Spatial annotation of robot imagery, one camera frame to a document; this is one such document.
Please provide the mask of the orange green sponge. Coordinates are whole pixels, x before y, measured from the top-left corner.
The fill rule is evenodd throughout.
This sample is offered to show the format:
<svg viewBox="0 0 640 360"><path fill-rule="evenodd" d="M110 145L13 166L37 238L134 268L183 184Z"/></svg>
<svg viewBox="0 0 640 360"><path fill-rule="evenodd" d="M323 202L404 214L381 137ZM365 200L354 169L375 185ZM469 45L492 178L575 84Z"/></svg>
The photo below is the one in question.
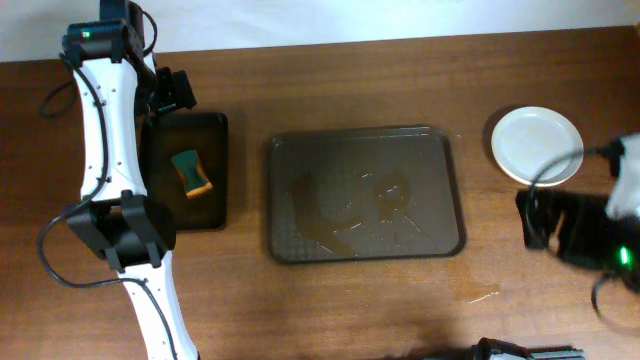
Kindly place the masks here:
<svg viewBox="0 0 640 360"><path fill-rule="evenodd" d="M176 168L189 199L199 197L213 189L196 150L187 150L174 155L171 162Z"/></svg>

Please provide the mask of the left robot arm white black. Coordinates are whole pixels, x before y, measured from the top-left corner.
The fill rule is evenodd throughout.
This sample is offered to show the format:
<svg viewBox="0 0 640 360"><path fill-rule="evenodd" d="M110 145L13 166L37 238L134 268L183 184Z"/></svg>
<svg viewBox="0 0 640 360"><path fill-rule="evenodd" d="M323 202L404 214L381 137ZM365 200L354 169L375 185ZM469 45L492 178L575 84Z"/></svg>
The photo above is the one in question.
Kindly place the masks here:
<svg viewBox="0 0 640 360"><path fill-rule="evenodd" d="M168 210L147 193L135 118L157 89L140 25L125 16L75 23L62 59L81 97L85 170L81 201L62 215L116 274L132 302L151 359L197 359L173 279L176 233Z"/></svg>

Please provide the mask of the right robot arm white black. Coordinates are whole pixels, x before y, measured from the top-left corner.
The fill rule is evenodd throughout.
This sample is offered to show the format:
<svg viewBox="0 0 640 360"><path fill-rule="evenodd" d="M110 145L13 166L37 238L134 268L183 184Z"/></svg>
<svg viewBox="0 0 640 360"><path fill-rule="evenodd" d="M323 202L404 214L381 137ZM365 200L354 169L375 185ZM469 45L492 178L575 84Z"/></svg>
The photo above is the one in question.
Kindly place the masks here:
<svg viewBox="0 0 640 360"><path fill-rule="evenodd" d="M616 178L612 193L589 195L540 190L538 182L556 165L590 155L609 161ZM548 250L553 231L559 232L556 257L575 267L603 271L639 291L639 134L611 143L572 150L544 163L531 184L516 196L525 246Z"/></svg>

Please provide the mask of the white plate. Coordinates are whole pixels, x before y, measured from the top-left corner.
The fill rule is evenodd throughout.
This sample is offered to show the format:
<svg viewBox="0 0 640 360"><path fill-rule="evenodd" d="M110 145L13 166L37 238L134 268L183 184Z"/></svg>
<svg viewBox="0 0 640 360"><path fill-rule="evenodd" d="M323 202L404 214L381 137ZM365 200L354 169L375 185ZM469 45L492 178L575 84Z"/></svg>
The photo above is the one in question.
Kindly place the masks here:
<svg viewBox="0 0 640 360"><path fill-rule="evenodd" d="M504 115L491 134L491 151L499 168L513 180L529 185L549 162L572 153L540 175L537 185L563 183L580 168L584 145L574 124L544 107L520 107Z"/></svg>

